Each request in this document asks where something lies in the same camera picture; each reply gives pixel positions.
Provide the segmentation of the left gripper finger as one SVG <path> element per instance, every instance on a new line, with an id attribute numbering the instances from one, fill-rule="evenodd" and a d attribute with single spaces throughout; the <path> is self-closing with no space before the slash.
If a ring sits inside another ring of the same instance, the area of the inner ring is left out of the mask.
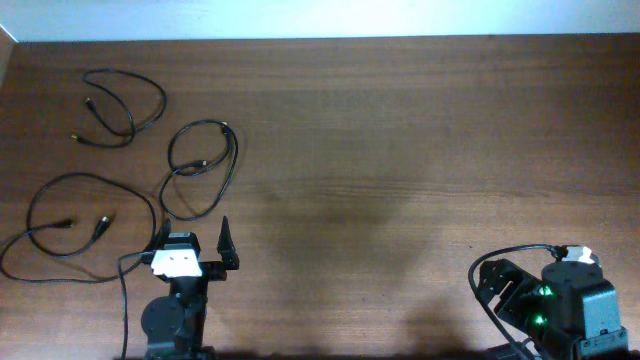
<path id="1" fill-rule="evenodd" d="M 162 222 L 161 227 L 153 237 L 152 249 L 153 250 L 163 249 L 170 233 L 171 233 L 171 220 L 167 218 Z"/>
<path id="2" fill-rule="evenodd" d="M 239 269 L 240 260 L 231 237 L 229 220 L 226 216 L 224 216 L 222 220 L 216 250 L 221 256 L 222 263 L 226 270 Z"/>

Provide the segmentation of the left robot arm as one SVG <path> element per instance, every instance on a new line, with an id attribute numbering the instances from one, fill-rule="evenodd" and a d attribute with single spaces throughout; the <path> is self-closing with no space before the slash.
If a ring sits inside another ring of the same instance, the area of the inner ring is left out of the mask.
<path id="1" fill-rule="evenodd" d="M 169 294 L 152 300 L 141 315 L 147 336 L 146 359 L 210 360 L 215 350 L 203 344 L 208 286 L 227 279 L 240 267 L 227 218 L 222 219 L 218 260 L 201 261 L 193 232 L 173 232 L 165 221 L 145 247 L 143 263 L 169 285 Z"/>

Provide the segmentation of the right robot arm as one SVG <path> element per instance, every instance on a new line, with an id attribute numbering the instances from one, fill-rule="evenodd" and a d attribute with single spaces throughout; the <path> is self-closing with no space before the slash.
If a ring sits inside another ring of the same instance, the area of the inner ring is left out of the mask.
<path id="1" fill-rule="evenodd" d="M 546 359 L 621 359 L 629 354 L 617 292 L 597 263 L 557 261 L 535 277 L 500 259 L 480 267 L 480 299 L 528 335 Z"/>

